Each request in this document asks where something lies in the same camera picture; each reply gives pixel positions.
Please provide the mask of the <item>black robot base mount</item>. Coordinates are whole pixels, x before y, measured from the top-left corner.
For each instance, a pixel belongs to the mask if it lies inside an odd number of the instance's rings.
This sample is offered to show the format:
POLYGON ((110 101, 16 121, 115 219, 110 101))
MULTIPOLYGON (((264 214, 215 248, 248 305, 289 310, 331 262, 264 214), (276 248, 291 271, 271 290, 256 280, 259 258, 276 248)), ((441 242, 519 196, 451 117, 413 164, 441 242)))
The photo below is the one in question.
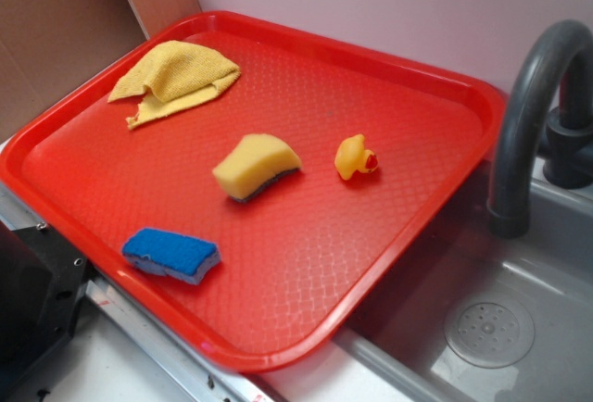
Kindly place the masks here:
POLYGON ((73 336, 90 264, 54 229, 1 226, 1 388, 73 336))

